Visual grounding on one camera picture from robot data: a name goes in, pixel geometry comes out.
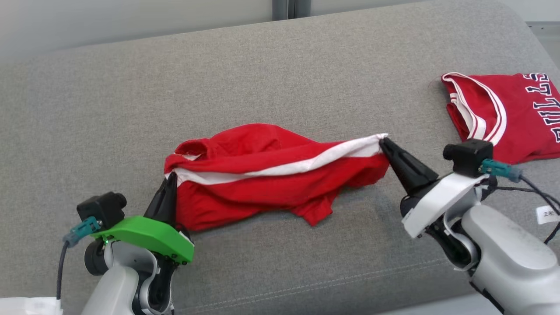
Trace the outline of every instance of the gray couch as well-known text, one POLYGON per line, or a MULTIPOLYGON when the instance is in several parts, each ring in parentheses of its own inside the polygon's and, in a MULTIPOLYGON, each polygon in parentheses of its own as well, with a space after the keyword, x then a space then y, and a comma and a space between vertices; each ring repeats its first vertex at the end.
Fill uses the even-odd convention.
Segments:
MULTIPOLYGON (((560 71, 494 1, 441 0, 64 50, 0 66, 0 296, 54 296, 75 206, 107 191, 144 212, 177 144, 246 123, 318 141, 389 132, 440 174, 459 138, 439 76, 560 71)), ((558 160, 522 166, 546 191, 558 160)), ((196 233, 173 282, 177 314, 374 314, 472 292, 429 237, 410 239, 389 171, 312 228, 287 212, 196 233)), ((537 196, 488 203, 544 238, 537 196)), ((552 246, 559 250, 559 241, 552 246)), ((98 277, 68 251, 65 314, 98 277)))

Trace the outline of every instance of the white trim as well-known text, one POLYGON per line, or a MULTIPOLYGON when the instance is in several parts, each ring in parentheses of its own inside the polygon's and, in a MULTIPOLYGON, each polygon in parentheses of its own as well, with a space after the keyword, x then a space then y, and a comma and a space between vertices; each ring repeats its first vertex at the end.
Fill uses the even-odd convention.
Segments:
POLYGON ((182 157, 186 158, 189 161, 194 161, 198 159, 201 155, 202 154, 198 154, 198 155, 183 154, 182 157))
POLYGON ((183 168, 175 168, 173 169, 173 172, 177 174, 177 186, 180 186, 186 181, 202 185, 215 185, 232 183, 238 180, 253 177, 284 176, 305 173, 318 169, 340 158, 367 158, 369 156, 379 154, 381 153, 379 140, 385 138, 387 135, 387 133, 380 133, 378 135, 342 142, 323 151, 321 154, 311 159, 278 165, 244 174, 193 172, 183 168))
POLYGON ((471 126, 467 125, 467 127, 469 128, 469 136, 467 138, 482 139, 484 137, 484 133, 486 132, 486 121, 481 117, 477 116, 470 109, 469 104, 466 102, 463 91, 461 90, 461 87, 457 84, 457 82, 455 82, 455 80, 453 80, 452 78, 446 77, 448 75, 453 75, 455 73, 456 72, 446 73, 442 76, 442 79, 446 82, 452 83, 453 86, 455 87, 455 91, 457 91, 457 93, 452 93, 452 94, 457 95, 457 101, 453 102, 453 104, 457 106, 457 109, 459 110, 461 115, 466 112, 469 113, 470 116, 469 121, 471 122, 471 126))
POLYGON ((465 121, 466 127, 469 129, 469 136, 470 136, 474 128, 472 112, 469 111, 469 109, 463 104, 463 102, 461 102, 461 100, 459 99, 459 95, 457 93, 451 93, 449 96, 451 97, 451 102, 455 104, 455 107, 457 108, 461 116, 463 116, 463 120, 465 121))
MULTIPOLYGON (((492 101, 492 104, 494 105, 494 110, 496 111, 496 124, 494 125, 494 127, 492 128, 492 130, 490 131, 490 133, 486 137, 484 137, 484 133, 482 133, 482 136, 480 136, 478 132, 475 132, 479 137, 474 136, 474 138, 475 139, 483 139, 485 141, 490 141, 494 145, 497 145, 499 143, 499 141, 501 140, 503 134, 506 132, 506 125, 507 125, 506 108, 503 106, 503 103, 500 100, 500 98, 488 86, 486 86, 485 84, 481 83, 480 81, 477 81, 477 80, 475 80, 475 79, 473 79, 469 76, 463 75, 463 74, 458 73, 458 72, 450 72, 450 73, 445 74, 444 77, 447 76, 447 75, 467 78, 467 79, 473 81, 475 84, 477 84, 481 88, 483 88, 486 91, 486 93, 488 93, 488 96, 490 97, 490 100, 492 101)), ((452 78, 449 78, 449 80, 446 80, 444 78, 444 81, 452 82, 455 85, 456 89, 459 88, 458 84, 452 78)))

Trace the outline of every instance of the white paper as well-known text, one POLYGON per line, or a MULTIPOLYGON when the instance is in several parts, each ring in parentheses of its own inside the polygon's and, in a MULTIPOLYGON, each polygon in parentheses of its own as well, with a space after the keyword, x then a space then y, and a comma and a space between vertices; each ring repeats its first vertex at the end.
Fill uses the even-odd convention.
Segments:
POLYGON ((542 206, 536 209, 536 220, 539 224, 560 222, 560 216, 550 206, 542 206))

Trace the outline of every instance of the red jersey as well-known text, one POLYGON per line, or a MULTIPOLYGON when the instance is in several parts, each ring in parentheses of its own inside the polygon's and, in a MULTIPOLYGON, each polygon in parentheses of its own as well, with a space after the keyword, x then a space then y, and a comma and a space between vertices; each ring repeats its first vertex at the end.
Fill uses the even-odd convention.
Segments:
POLYGON ((165 161, 177 174, 176 220, 215 228, 262 211, 287 209, 310 225, 332 213, 342 186, 377 182, 389 162, 387 134, 319 143, 278 126, 248 124, 183 142, 165 161))
POLYGON ((462 140, 494 144, 494 159, 517 164, 560 157, 560 94, 545 73, 466 76, 441 81, 447 111, 462 140))

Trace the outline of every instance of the cable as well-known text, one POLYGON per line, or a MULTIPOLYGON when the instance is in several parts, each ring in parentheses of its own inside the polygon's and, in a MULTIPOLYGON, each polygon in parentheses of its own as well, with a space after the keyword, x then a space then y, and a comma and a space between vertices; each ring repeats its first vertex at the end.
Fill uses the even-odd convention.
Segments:
POLYGON ((527 185, 534 189, 537 194, 539 194, 544 200, 546 200, 552 210, 554 210, 554 212, 556 212, 556 214, 560 216, 560 211, 558 211, 558 209, 552 204, 552 202, 546 197, 546 195, 539 188, 537 188, 535 184, 533 184, 530 180, 527 179, 527 177, 523 175, 519 176, 519 179, 523 180, 527 185))
MULTIPOLYGON (((533 183, 531 183, 531 184, 528 183, 528 185, 529 185, 529 186, 532 186, 532 187, 536 187, 535 184, 533 184, 533 183)), ((520 188, 520 187, 501 187, 501 186, 493 187, 493 189, 494 189, 494 190, 503 190, 503 191, 534 192, 534 193, 539 194, 539 195, 548 203, 549 206, 552 206, 552 203, 550 202, 550 200, 552 200, 552 201, 554 201, 554 202, 560 207, 560 201, 558 201, 558 200, 557 200, 556 198, 554 198, 553 196, 551 196, 551 195, 549 195, 549 194, 547 194, 547 193, 545 193, 545 192, 542 192, 542 191, 540 191, 540 190, 539 190, 540 193, 538 193, 537 190, 535 190, 535 189, 520 188)), ((556 210, 555 207, 552 207, 552 209, 553 209, 556 213, 558 213, 558 210, 556 210)), ((556 225, 556 227, 554 228, 554 230, 552 230, 552 232, 550 233, 550 235, 548 235, 548 237, 544 240, 544 243, 545 243, 545 244, 548 244, 548 243, 556 236, 556 234, 558 233, 559 230, 560 230, 560 223, 558 223, 558 224, 556 225)))
POLYGON ((57 300, 60 300, 60 294, 62 292, 62 266, 64 265, 64 258, 66 256, 66 250, 70 243, 64 242, 62 247, 62 252, 60 253, 60 261, 58 262, 58 275, 57 275, 57 300))

